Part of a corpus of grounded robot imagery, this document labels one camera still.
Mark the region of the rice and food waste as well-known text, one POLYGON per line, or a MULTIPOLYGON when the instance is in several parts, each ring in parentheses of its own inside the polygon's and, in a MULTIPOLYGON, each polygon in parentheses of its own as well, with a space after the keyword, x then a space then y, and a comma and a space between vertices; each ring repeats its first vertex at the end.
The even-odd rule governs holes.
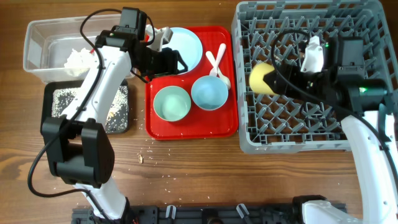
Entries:
MULTIPOLYGON (((51 100, 51 117, 59 117, 72 102, 79 88, 61 88, 54 90, 51 100)), ((129 121, 128 87, 120 86, 109 109, 105 123, 108 134, 123 133, 128 129, 129 121)))

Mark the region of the green bowl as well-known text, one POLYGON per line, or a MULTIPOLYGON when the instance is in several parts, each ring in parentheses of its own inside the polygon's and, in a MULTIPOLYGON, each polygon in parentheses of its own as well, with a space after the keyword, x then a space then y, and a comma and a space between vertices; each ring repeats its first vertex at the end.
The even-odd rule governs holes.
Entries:
POLYGON ((190 95, 179 86, 167 86, 157 92, 153 101, 156 115, 168 122, 180 121, 189 113, 190 95))

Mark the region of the yellow cup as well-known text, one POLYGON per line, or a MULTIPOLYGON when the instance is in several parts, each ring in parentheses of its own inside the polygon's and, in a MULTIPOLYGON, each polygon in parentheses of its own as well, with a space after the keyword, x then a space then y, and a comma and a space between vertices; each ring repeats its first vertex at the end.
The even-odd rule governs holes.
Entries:
POLYGON ((264 77, 275 71, 275 68, 268 63, 256 64, 249 75, 249 86, 257 94, 275 95, 269 84, 264 81, 264 77))

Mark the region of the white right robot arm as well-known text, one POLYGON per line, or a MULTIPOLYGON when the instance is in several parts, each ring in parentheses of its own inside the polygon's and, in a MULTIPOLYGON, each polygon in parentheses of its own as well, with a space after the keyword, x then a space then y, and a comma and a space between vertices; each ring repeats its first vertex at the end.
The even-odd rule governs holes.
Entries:
POLYGON ((257 64, 249 84, 258 94, 331 106, 353 153, 363 223, 397 222, 394 97, 382 79, 365 76, 363 41, 337 37, 325 45, 308 35, 300 66, 257 64))

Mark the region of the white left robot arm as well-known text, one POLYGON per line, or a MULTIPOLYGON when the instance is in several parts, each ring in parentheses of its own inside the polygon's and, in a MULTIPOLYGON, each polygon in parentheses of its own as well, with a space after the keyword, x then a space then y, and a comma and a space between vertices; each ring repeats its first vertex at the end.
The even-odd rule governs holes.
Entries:
POLYGON ((152 50, 145 39, 151 18, 137 8, 120 10, 120 21, 91 43, 97 61, 81 84, 79 94, 58 118, 41 127, 52 175, 81 192, 100 223, 136 223, 129 200, 112 177, 114 150, 104 129, 108 112, 121 83, 133 74, 144 83, 188 70, 177 50, 152 50))

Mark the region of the white napkin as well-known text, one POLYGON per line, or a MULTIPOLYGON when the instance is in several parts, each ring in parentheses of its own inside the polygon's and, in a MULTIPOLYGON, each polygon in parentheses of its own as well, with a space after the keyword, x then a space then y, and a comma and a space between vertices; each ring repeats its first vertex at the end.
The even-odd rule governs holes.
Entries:
POLYGON ((67 62, 64 63, 64 67, 70 69, 68 72, 69 75, 79 77, 87 72, 95 62, 95 55, 91 50, 82 48, 78 52, 72 49, 70 56, 67 58, 67 62))

